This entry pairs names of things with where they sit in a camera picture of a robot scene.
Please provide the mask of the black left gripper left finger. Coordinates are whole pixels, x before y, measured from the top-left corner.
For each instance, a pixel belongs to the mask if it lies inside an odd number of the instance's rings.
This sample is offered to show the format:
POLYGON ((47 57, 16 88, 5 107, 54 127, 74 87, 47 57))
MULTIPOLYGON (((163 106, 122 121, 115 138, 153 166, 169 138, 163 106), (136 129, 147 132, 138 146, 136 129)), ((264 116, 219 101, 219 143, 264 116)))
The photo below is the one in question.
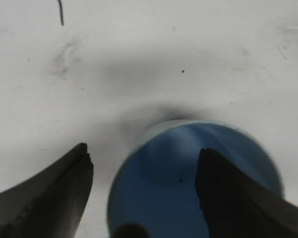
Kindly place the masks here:
POLYGON ((0 238, 73 238, 93 182, 87 144, 0 192, 0 238))

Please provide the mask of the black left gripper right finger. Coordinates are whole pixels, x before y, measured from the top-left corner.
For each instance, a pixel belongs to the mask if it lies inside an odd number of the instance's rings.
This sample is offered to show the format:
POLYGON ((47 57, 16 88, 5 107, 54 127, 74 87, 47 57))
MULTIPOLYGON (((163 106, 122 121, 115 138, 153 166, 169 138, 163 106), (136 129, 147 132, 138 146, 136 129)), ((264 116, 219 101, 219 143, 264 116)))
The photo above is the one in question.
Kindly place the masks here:
POLYGON ((195 178, 211 238, 298 238, 298 207, 214 149, 202 149, 195 178))

